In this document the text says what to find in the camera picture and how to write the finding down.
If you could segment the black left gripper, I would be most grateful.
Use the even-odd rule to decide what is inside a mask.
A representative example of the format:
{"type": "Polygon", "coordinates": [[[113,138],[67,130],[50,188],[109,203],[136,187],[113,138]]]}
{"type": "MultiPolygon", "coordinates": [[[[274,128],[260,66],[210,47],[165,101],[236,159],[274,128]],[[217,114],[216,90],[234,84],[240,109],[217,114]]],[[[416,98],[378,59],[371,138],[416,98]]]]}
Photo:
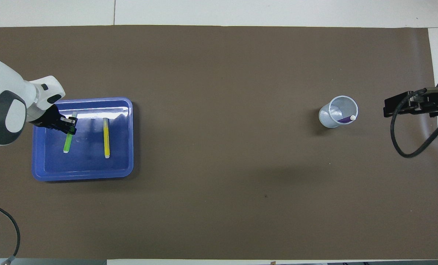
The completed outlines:
{"type": "Polygon", "coordinates": [[[67,118],[60,114],[57,105],[52,105],[40,118],[32,121],[32,124],[37,127],[62,131],[64,134],[75,135],[77,131],[75,127],[77,121],[76,116],[69,116],[67,118]]]}

